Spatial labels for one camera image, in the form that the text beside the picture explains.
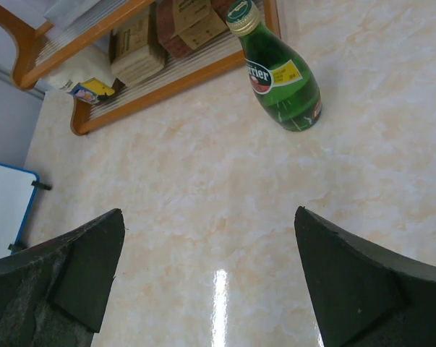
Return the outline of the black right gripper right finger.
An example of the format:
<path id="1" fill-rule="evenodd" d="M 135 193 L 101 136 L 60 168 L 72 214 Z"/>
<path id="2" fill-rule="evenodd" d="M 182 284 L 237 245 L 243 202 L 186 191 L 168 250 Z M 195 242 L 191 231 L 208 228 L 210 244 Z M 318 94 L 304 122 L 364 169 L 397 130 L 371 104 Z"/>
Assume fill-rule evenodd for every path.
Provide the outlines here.
<path id="1" fill-rule="evenodd" d="M 436 346 L 436 267 L 298 207 L 294 229 L 324 346 Z"/>

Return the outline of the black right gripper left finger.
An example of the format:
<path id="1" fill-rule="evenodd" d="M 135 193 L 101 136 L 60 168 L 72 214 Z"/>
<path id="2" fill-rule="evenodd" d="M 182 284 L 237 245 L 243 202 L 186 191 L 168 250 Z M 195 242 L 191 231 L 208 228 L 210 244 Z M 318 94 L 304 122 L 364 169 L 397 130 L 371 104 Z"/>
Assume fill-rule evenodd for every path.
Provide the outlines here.
<path id="1" fill-rule="evenodd" d="M 0 346 L 90 346 L 124 243 L 113 209 L 0 259 Z"/>

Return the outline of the blue framed whiteboard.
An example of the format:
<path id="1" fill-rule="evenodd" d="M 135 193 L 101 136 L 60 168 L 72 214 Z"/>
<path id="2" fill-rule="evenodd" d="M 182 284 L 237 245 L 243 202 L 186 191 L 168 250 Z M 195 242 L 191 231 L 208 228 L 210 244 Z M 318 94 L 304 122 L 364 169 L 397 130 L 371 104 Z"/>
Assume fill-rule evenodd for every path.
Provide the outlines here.
<path id="1" fill-rule="evenodd" d="M 34 171 L 0 163 L 0 259 L 24 249 L 21 234 L 39 189 L 51 185 Z"/>

